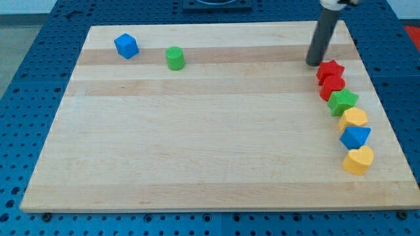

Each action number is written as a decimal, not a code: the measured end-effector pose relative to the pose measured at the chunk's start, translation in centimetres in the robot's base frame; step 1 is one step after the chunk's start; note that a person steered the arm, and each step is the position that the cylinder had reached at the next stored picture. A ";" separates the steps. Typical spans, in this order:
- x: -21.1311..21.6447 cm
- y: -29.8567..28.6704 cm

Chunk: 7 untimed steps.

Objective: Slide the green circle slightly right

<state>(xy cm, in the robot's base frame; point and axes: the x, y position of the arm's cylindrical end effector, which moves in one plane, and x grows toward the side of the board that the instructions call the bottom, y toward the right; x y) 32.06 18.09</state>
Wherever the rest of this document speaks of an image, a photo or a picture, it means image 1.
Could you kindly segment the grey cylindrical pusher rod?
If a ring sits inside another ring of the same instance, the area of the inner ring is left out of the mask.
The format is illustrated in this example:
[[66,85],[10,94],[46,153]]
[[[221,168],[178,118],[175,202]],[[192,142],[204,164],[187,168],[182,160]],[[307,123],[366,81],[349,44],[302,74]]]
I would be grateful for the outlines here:
[[329,10],[322,7],[305,59],[308,66],[319,66],[323,61],[337,24],[339,13],[339,10]]

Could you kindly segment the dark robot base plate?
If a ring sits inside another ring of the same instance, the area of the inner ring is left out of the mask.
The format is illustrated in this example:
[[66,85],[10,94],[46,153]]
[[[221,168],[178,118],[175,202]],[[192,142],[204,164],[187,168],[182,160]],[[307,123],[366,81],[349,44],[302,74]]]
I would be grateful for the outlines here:
[[197,12],[200,10],[252,10],[252,0],[183,0],[184,12]]

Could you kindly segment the white rod mount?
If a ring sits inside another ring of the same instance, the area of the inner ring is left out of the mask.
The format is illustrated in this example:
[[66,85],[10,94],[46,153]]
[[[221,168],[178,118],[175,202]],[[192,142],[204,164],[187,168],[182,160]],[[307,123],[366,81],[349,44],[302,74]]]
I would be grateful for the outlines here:
[[320,4],[323,8],[328,10],[342,10],[346,6],[358,6],[360,0],[320,0]]

